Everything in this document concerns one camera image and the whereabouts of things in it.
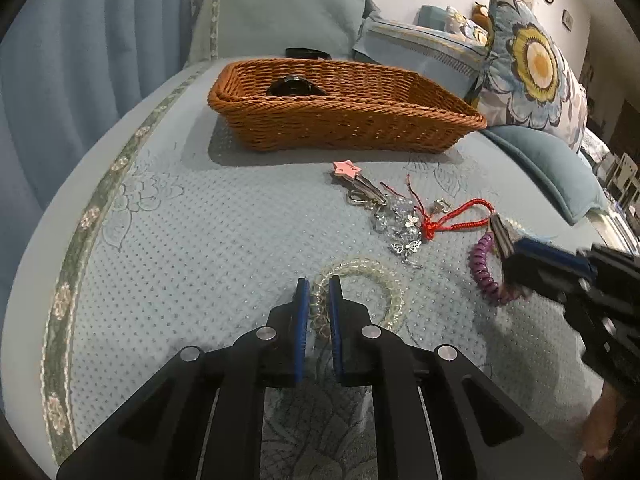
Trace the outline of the person's right hand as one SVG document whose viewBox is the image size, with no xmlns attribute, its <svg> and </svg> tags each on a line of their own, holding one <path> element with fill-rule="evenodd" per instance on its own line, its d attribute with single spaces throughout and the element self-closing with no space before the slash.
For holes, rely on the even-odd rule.
<svg viewBox="0 0 640 480">
<path fill-rule="evenodd" d="M 623 400 L 610 384 L 603 384 L 600 398 L 582 426 L 582 450 L 587 456 L 600 460 L 608 454 L 608 444 L 613 437 L 617 413 Z"/>
</svg>

